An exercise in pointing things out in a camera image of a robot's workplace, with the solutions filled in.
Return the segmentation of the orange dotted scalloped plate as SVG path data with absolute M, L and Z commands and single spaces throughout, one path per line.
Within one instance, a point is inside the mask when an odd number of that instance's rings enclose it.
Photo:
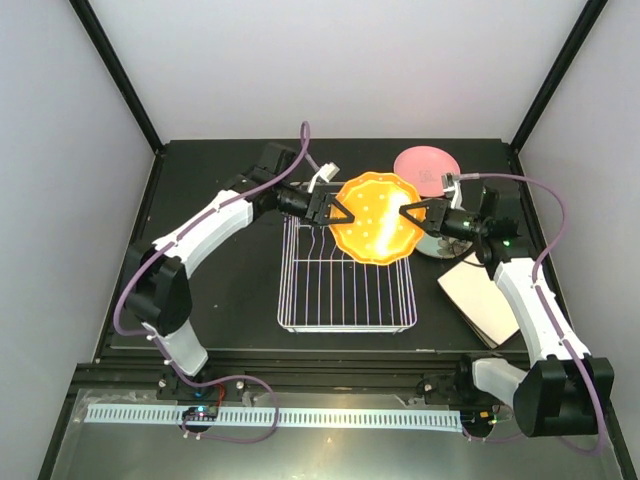
M 365 172 L 344 183 L 335 199 L 354 217 L 331 224 L 337 248 L 361 264 L 385 266 L 408 257 L 424 236 L 414 224 L 426 213 L 404 217 L 400 208 L 417 203 L 417 189 L 394 173 Z

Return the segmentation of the white square plate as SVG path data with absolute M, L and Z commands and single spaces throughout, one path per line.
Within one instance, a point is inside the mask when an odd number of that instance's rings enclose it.
M 519 332 L 511 307 L 483 266 L 463 260 L 437 282 L 490 349 L 496 349 Z

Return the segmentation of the white wire dish rack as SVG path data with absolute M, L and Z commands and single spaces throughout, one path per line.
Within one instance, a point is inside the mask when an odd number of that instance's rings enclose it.
M 318 186 L 338 191 L 344 183 Z M 361 264 L 337 248 L 330 225 L 284 219 L 278 324 L 293 333 L 399 333 L 418 320 L 409 257 Z

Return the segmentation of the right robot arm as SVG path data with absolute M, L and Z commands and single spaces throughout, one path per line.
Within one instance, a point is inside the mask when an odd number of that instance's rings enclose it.
M 495 354 L 462 357 L 452 379 L 457 398 L 473 404 L 491 396 L 511 408 L 527 437 L 607 434 L 605 409 L 614 370 L 577 337 L 542 272 L 551 249 L 536 252 L 519 232 L 521 187 L 514 174 L 447 174 L 444 189 L 480 179 L 478 211 L 455 208 L 451 200 L 427 199 L 400 206 L 399 213 L 430 236 L 472 242 L 488 278 L 501 292 L 525 341 L 530 367 L 522 370 Z

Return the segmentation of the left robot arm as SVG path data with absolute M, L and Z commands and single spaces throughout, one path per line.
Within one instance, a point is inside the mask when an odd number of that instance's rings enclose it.
M 201 263 L 226 240 L 248 227 L 264 213 L 279 211 L 314 226 L 333 224 L 331 208 L 340 212 L 338 223 L 354 222 L 354 215 L 333 195 L 318 188 L 330 182 L 338 166 L 325 163 L 313 168 L 305 185 L 288 177 L 308 159 L 308 145 L 299 151 L 268 144 L 257 164 L 230 179 L 200 212 L 183 225 L 149 245 L 128 248 L 123 288 L 113 313 L 121 336 L 123 311 L 140 322 L 136 335 L 155 342 L 166 361 L 180 373 L 179 386 L 193 399 L 207 397 L 214 388 L 213 372 L 204 368 L 208 353 L 191 325 L 192 297 L 189 280 Z

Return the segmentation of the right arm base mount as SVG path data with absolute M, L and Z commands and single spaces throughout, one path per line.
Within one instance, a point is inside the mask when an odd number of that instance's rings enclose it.
M 427 404 L 455 408 L 475 408 L 502 405 L 503 401 L 479 390 L 467 371 L 437 371 L 423 374 L 416 385 L 416 394 Z

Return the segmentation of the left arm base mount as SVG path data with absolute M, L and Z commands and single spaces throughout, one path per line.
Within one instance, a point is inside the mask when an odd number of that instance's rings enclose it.
M 166 369 L 158 381 L 156 396 L 159 400 L 172 400 L 179 404 L 203 402 L 212 405 L 224 400 L 239 401 L 248 387 L 248 381 L 234 379 L 208 387 L 193 387 L 185 383 L 173 369 Z

